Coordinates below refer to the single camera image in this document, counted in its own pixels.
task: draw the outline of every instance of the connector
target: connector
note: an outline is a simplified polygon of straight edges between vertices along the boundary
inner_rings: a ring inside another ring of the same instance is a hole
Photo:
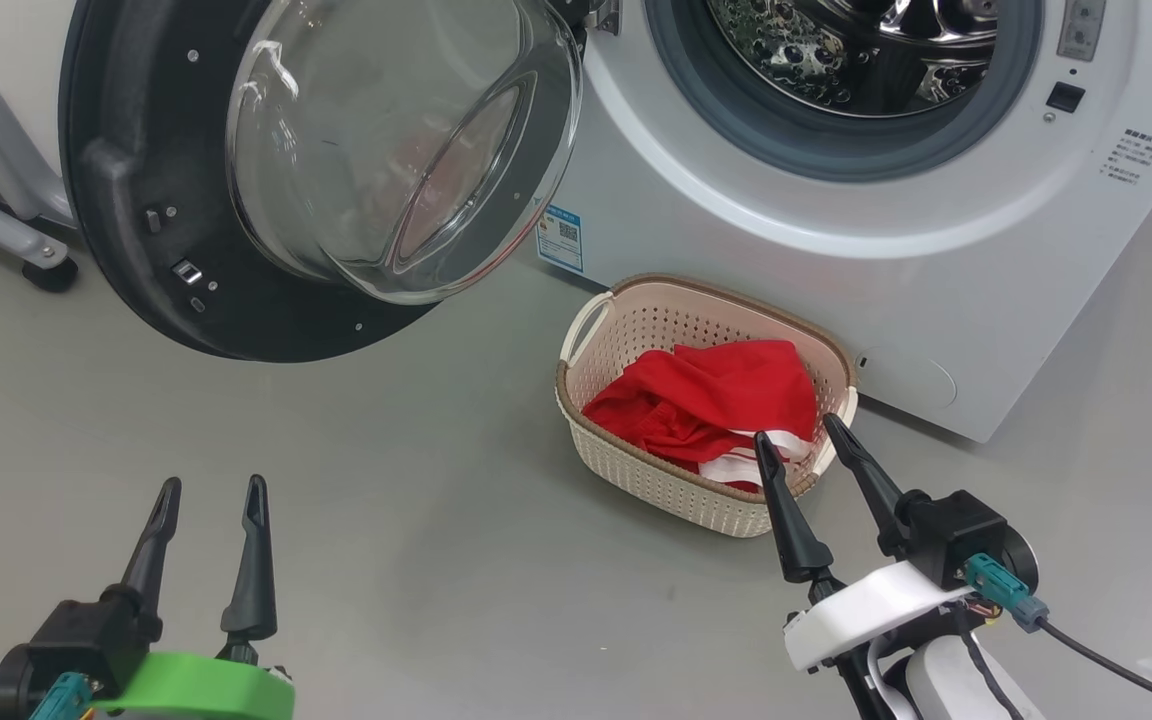
[[[1039,621],[1049,614],[1051,611],[1047,611],[1047,604],[1038,600],[1032,594],[1023,598],[1023,600],[1016,602],[1015,607],[1011,607],[1011,617],[1016,619],[1016,624],[1020,626],[1020,629],[1025,630],[1025,632],[1038,632]]]
[[[1016,602],[1029,597],[1029,585],[1021,583],[995,559],[978,552],[963,566],[967,583],[986,600],[998,602],[1005,611],[1014,611]]]
[[[86,714],[91,700],[92,689],[88,679],[78,673],[66,673],[51,685],[29,720],[78,720]]]
[[[1028,584],[984,553],[968,560],[968,564],[963,566],[963,578],[986,600],[998,602],[1002,609],[1010,612],[1025,632],[1038,632],[1039,620],[1048,615],[1047,604],[1030,594]]]

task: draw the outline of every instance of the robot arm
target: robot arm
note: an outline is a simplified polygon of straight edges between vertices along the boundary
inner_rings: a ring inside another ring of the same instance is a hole
[[[902,493],[843,420],[827,415],[824,426],[838,460],[861,485],[878,525],[878,547],[897,562],[850,586],[833,577],[833,555],[790,497],[776,447],[765,435],[755,439],[785,578],[810,583],[812,607],[794,612],[783,629],[797,670],[836,669],[867,720],[1039,719],[972,636],[1006,611],[1028,632],[1041,629],[1152,692],[1152,680],[1089,651],[1047,620],[1046,602],[1033,597],[1037,559],[1001,515],[965,491],[941,500],[922,491]],[[914,654],[887,673],[897,691],[879,674],[877,660],[905,650]]]
[[[157,615],[166,548],[175,536],[180,479],[162,485],[122,582],[96,602],[60,602],[32,641],[0,662],[0,720],[79,720],[92,711],[156,717],[291,720],[296,692],[280,667],[257,667],[251,643],[278,630],[270,490],[252,475],[243,506],[243,544],[227,632],[215,659],[150,652],[162,637]]]

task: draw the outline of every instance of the door hinge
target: door hinge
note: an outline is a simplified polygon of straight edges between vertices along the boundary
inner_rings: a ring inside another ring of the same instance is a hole
[[[621,35],[621,0],[591,0],[585,28]]]

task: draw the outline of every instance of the white cloth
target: white cloth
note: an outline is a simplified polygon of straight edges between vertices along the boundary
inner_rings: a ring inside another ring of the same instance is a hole
[[[753,432],[745,430],[733,430],[733,433],[755,437]],[[781,458],[790,462],[801,462],[812,455],[812,444],[796,437],[788,430],[767,430],[767,438],[771,439],[778,450],[781,450]],[[727,483],[753,483],[755,486],[763,487],[763,477],[758,471],[758,460],[751,447],[736,447],[727,455],[700,463],[700,477],[711,480]]]

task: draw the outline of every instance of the caster wheel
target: caster wheel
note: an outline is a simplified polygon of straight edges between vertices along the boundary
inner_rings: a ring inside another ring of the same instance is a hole
[[[67,291],[78,279],[78,264],[74,263],[73,258],[65,258],[63,263],[54,268],[43,270],[40,266],[26,263],[20,268],[20,274],[32,282],[38,290]]]

